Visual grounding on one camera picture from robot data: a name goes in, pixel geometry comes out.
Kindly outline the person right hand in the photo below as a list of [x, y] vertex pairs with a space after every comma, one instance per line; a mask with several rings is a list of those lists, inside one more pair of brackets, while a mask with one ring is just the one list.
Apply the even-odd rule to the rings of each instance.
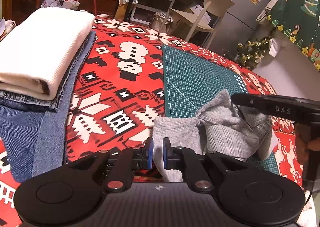
[[304, 165], [309, 160], [309, 151], [320, 151], [319, 138], [304, 142], [302, 139], [302, 125], [295, 123], [295, 146], [296, 158], [300, 165]]

